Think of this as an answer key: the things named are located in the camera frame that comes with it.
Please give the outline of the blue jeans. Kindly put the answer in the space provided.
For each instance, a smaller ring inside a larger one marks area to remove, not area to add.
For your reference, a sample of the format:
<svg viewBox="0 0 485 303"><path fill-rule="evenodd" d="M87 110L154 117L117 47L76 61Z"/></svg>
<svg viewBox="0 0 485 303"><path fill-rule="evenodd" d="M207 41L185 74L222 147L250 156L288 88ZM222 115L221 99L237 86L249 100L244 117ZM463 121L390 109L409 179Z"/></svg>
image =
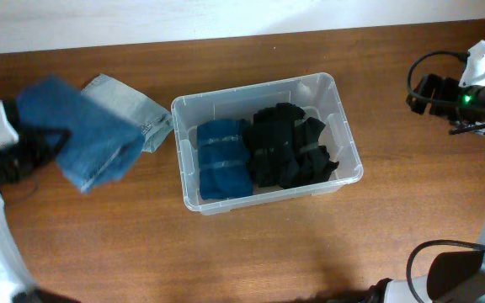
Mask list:
<svg viewBox="0 0 485 303"><path fill-rule="evenodd" d="M141 155L145 137L137 126L58 77L23 89L16 103L23 124L70 132L56 162L82 193L122 179Z"/></svg>

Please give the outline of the black garment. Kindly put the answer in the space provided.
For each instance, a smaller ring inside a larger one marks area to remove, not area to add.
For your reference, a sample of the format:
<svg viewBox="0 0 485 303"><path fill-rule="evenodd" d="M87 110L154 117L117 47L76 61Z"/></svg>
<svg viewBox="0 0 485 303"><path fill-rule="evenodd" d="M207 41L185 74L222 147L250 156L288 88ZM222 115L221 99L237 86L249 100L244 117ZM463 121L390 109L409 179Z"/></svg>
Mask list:
<svg viewBox="0 0 485 303"><path fill-rule="evenodd" d="M319 143L324 128L294 104L279 103L254 114L243 132L253 182L260 188L291 189L329 180L339 163Z"/></svg>

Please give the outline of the dark teal garment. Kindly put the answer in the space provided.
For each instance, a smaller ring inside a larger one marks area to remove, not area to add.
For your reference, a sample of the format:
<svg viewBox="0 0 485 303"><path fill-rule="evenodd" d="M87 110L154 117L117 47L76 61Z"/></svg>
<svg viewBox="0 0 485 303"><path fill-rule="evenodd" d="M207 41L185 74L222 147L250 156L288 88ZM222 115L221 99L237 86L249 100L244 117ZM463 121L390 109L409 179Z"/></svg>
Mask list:
<svg viewBox="0 0 485 303"><path fill-rule="evenodd" d="M249 120L211 120L197 127L200 196L236 199L253 194L243 132Z"/></svg>

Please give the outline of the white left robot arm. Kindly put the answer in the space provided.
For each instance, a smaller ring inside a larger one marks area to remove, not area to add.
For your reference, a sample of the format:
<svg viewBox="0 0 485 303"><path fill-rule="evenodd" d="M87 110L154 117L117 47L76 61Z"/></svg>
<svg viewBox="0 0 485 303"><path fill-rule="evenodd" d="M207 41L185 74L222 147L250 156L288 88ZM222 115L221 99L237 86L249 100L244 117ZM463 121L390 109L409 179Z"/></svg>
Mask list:
<svg viewBox="0 0 485 303"><path fill-rule="evenodd" d="M35 128L20 121L14 101L0 100L0 302L74 302L38 286L9 230L1 187L19 183L55 160L67 143L64 129Z"/></svg>

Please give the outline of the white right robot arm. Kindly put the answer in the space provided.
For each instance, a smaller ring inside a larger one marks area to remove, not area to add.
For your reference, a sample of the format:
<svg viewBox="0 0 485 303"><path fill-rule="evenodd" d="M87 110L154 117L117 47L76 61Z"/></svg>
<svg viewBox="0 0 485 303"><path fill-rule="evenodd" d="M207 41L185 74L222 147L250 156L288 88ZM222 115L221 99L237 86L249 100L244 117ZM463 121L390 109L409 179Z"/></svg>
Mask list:
<svg viewBox="0 0 485 303"><path fill-rule="evenodd" d="M406 103L416 114L450 123L450 135L485 136L485 40L451 56L464 65L460 79L423 76L408 86ZM366 302L485 302L485 200L473 214L480 233L475 242L439 239L410 253L403 280L383 279L369 288Z"/></svg>

